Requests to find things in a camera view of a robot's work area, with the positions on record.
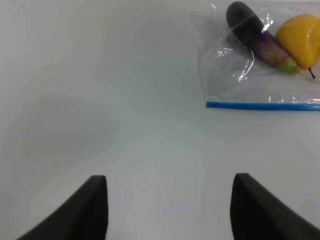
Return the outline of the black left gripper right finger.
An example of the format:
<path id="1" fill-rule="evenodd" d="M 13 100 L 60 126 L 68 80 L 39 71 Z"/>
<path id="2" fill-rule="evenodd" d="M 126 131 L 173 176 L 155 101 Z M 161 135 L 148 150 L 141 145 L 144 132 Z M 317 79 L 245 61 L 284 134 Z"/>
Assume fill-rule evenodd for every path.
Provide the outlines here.
<path id="1" fill-rule="evenodd" d="M 318 240 L 320 229 L 275 197 L 248 173 L 232 183 L 230 222 L 235 240 Z"/>

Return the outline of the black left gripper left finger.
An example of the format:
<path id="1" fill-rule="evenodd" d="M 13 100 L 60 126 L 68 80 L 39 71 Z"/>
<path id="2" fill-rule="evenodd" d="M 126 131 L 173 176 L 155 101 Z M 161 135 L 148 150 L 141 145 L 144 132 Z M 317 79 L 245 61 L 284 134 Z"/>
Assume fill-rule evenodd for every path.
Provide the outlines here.
<path id="1" fill-rule="evenodd" d="M 105 240 L 109 224 L 104 175 L 92 175 L 68 200 L 20 240 Z"/>

